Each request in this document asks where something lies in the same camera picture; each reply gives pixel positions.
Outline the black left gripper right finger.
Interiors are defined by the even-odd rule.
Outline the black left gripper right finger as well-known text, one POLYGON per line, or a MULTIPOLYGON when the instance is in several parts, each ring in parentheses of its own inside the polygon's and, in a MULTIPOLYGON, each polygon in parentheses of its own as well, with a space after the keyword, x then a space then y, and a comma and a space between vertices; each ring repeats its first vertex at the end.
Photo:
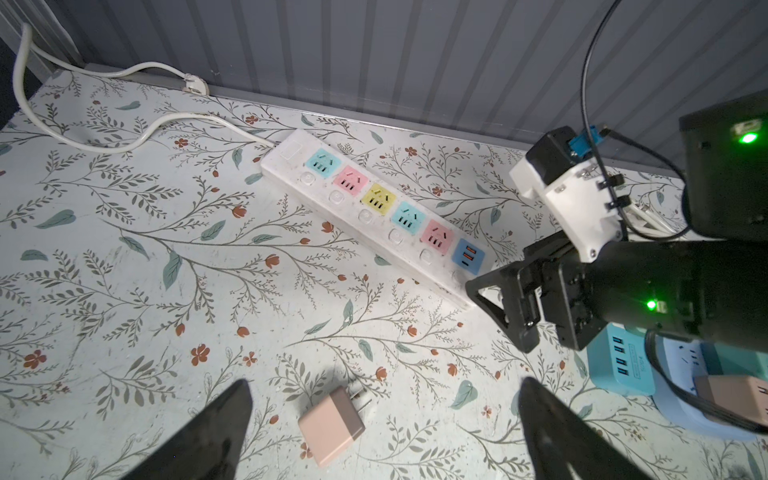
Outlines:
POLYGON ((518 409, 537 479, 647 479, 538 380, 522 380, 518 409))

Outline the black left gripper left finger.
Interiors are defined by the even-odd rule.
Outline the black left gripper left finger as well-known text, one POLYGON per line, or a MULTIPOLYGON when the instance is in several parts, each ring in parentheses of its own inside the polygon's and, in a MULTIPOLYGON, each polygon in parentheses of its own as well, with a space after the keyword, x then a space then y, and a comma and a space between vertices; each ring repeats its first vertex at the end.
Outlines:
POLYGON ((253 410, 245 379, 210 402, 127 479, 233 479, 253 410))

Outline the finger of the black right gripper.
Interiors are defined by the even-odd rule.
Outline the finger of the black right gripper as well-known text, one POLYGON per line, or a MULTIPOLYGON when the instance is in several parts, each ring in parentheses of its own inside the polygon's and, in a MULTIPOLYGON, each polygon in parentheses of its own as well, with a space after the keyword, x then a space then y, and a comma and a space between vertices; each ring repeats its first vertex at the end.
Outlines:
POLYGON ((523 353, 538 346, 538 325, 556 328, 558 343, 573 346, 573 325, 561 261, 573 246, 563 232, 524 248, 524 258, 466 283, 470 300, 488 314, 511 343, 523 353))

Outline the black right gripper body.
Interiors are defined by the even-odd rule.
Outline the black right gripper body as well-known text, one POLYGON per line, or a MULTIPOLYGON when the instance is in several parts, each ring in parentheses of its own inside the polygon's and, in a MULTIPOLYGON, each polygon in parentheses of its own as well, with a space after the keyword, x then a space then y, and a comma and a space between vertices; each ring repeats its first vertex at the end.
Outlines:
POLYGON ((683 211, 693 241, 607 244, 580 261, 569 241, 542 260, 567 343, 597 320, 756 351, 767 348, 767 95, 683 116, 683 211))

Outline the white multicolour power strip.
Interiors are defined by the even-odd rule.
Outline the white multicolour power strip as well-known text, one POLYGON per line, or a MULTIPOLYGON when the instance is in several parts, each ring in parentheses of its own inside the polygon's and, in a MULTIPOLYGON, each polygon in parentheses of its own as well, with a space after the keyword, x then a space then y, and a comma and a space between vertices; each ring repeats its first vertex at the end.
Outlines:
POLYGON ((488 273, 489 248, 358 165, 296 130, 261 160, 265 178, 389 264, 462 308, 468 281, 488 273))

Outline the teal power strip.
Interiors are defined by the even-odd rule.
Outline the teal power strip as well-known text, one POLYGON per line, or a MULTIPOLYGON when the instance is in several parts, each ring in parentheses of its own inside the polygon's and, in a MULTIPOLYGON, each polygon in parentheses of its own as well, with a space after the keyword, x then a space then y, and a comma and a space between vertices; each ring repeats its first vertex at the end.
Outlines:
POLYGON ((600 388, 622 396, 652 396, 656 388, 644 339, 608 324, 587 346, 589 376, 600 388))

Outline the pink charger plug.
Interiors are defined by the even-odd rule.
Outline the pink charger plug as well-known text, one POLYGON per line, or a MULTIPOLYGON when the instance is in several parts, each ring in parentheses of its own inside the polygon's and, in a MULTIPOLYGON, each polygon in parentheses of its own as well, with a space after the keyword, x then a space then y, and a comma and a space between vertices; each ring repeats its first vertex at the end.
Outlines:
POLYGON ((711 401, 761 426, 767 426, 767 382, 747 375, 694 378, 700 398, 711 401))
POLYGON ((304 444, 319 468, 326 468, 365 432, 361 412, 370 404, 367 388, 339 386, 299 418, 304 444))

